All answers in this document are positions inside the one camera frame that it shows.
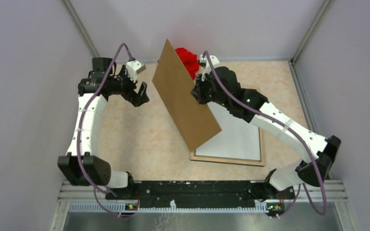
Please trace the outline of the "brown backing board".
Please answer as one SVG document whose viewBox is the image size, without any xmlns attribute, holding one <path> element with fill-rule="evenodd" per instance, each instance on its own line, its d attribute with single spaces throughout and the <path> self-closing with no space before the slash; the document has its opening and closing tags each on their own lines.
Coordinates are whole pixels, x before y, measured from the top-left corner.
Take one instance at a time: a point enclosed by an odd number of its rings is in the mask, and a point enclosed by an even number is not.
<svg viewBox="0 0 370 231">
<path fill-rule="evenodd" d="M 209 107 L 191 94 L 195 83 L 168 39 L 152 82 L 190 152 L 222 131 Z"/>
</svg>

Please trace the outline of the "landscape photo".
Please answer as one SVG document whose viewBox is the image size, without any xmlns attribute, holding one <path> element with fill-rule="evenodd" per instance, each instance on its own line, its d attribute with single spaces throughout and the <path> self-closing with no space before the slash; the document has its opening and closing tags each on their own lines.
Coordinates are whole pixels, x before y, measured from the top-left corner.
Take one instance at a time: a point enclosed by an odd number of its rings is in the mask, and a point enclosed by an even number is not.
<svg viewBox="0 0 370 231">
<path fill-rule="evenodd" d="M 222 131 L 198 147 L 196 155 L 261 161 L 259 128 L 232 116 L 221 105 L 210 102 L 208 107 Z"/>
</svg>

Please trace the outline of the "wooden picture frame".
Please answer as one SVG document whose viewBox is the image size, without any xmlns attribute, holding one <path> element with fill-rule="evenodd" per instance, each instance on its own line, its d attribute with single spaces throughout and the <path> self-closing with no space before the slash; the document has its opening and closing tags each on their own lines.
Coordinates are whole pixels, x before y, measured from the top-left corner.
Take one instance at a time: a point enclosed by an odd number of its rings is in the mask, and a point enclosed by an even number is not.
<svg viewBox="0 0 370 231">
<path fill-rule="evenodd" d="M 242 141 L 236 137 L 221 131 L 201 147 L 192 151 L 189 160 L 232 164 L 243 166 L 264 167 L 265 147 L 264 131 L 261 128 L 253 127 L 245 131 Z"/>
</svg>

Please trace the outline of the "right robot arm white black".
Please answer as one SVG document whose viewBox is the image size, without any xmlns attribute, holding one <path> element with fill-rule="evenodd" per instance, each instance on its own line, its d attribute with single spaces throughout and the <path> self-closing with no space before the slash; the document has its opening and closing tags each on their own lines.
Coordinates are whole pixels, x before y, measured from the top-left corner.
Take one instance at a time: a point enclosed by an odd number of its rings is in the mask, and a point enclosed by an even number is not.
<svg viewBox="0 0 370 231">
<path fill-rule="evenodd" d="M 322 187 L 342 144 L 340 138 L 319 135 L 297 123 L 257 89 L 241 87 L 236 73 L 228 67 L 204 71 L 194 82 L 191 94 L 197 103 L 216 104 L 232 118 L 270 133 L 301 157 L 296 164 L 267 175 L 263 185 L 267 197 L 277 198 L 284 189 L 302 183 Z"/>
</svg>

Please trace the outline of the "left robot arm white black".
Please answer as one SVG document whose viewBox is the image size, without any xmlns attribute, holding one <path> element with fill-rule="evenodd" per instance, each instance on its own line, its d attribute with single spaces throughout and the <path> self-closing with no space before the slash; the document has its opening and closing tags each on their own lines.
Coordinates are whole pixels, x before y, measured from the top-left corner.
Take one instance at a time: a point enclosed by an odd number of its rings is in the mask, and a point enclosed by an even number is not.
<svg viewBox="0 0 370 231">
<path fill-rule="evenodd" d="M 145 64 L 132 58 L 121 69 L 111 58 L 93 58 L 92 70 L 78 84 L 78 116 L 74 134 L 64 156 L 57 165 L 73 186 L 103 187 L 105 193 L 117 189 L 124 199 L 133 197 L 135 186 L 129 172 L 113 170 L 99 157 L 98 138 L 103 112 L 112 95 L 120 95 L 135 107 L 149 102 L 147 84 L 136 91 L 138 74 Z"/>
</svg>

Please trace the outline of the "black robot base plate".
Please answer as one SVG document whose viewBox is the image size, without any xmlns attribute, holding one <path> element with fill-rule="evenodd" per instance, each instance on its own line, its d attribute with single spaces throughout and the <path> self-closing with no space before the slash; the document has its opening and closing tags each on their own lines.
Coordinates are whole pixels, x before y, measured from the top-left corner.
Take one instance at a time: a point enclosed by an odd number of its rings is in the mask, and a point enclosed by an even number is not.
<svg viewBox="0 0 370 231">
<path fill-rule="evenodd" d="M 134 181 L 113 189 L 107 200 L 134 200 L 140 208 L 251 208 L 259 202 L 295 197 L 292 186 L 277 191 L 263 182 L 250 180 Z"/>
</svg>

